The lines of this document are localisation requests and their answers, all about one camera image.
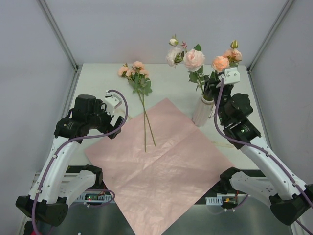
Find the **pink flower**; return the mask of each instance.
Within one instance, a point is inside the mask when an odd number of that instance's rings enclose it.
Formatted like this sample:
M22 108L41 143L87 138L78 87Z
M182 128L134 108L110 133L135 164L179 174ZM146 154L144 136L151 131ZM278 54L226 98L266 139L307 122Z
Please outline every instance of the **pink flower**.
M147 70L144 70L144 69L139 70L139 73L142 75L145 75L145 77L149 76L149 72Z
M118 70L118 75L121 77L123 76L124 73L126 73L128 71L128 67L122 66L119 70Z
M173 47L170 49L170 51L168 52L167 56L166 56L166 61L168 63L169 66L176 66L175 63L175 58L178 54L181 54L182 49L179 47Z
M184 56L185 66L191 72L195 72L198 69L200 69L200 67L204 65L204 61L205 61L205 56L202 53L202 51L198 51L195 49L191 49Z
M135 73L136 73L136 71L133 68L130 68L130 69L127 70L125 75L127 77L130 77L130 76L134 75Z
M236 60L236 61L241 61L243 58L243 55L237 50L237 49L227 49L223 57L227 57L228 59Z
M145 68L144 64L142 62L140 62L140 61L134 62L133 63L133 67L137 68L137 69L144 69Z
M229 60L224 56L217 56L212 61L212 68L217 70L218 72L222 72L223 69L229 67Z

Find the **vase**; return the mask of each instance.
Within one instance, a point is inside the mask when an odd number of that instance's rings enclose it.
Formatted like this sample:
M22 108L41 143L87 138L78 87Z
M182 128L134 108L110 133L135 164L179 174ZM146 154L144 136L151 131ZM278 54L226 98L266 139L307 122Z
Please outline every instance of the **vase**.
M206 124L207 120L209 119L212 113L213 107L214 101L206 100L201 95L201 97L197 101L194 114L192 115L192 121L197 127L201 127Z

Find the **pink cloth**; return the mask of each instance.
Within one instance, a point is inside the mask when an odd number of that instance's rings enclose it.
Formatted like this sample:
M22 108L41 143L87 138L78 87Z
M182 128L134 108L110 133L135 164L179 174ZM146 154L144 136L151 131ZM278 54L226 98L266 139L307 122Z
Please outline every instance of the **pink cloth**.
M130 120L114 140L103 138L86 150L103 169L106 186L137 235L160 235L218 181L232 163L169 99Z

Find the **tabletop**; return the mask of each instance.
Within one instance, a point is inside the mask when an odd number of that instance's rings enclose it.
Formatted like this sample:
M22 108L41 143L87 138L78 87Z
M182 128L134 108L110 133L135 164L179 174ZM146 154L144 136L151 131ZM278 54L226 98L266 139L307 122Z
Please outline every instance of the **tabletop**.
M138 96L133 94L132 87L128 84L126 78L118 77L117 71L122 64L83 64L81 74L75 89L74 99L71 108L74 107L75 98L80 94L90 94L98 99L105 97L106 90L115 89L120 91L126 98L129 106L129 118L133 118L142 113L142 105ZM156 105L164 98L170 99L184 114L189 118L201 95L200 89L196 91L196 84L188 82L188 72L184 65L178 65L176 68L169 67L167 64L146 64L151 79L151 88L153 92L145 97L146 108ZM260 115L256 106L255 97L250 84L249 76L245 66L238 67L241 75L241 81L235 84L232 95L235 93L248 94L253 108L253 113L248 117L251 123L264 136ZM205 65L204 74L210 74L212 68ZM124 105L116 110L116 116L125 115ZM252 160L250 160L241 151L232 146L226 139L219 135L214 126L213 118L209 119L204 127L199 128L239 169L258 169ZM99 135L97 130L91 130L89 135ZM85 149L99 139L84 140L79 149L74 153L70 165L90 164L85 155Z

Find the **white wall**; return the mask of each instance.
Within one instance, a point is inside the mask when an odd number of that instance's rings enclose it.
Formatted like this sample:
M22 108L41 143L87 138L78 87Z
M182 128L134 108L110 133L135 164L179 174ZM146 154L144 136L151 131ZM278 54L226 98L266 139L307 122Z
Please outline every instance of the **white wall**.
M237 39L249 65L286 0L47 0L82 63L166 63L173 34L206 63Z
M0 234L14 235L73 69L35 0L0 1L0 32Z
M313 1L298 0L253 70L272 147L313 183ZM305 214L313 231L313 210Z

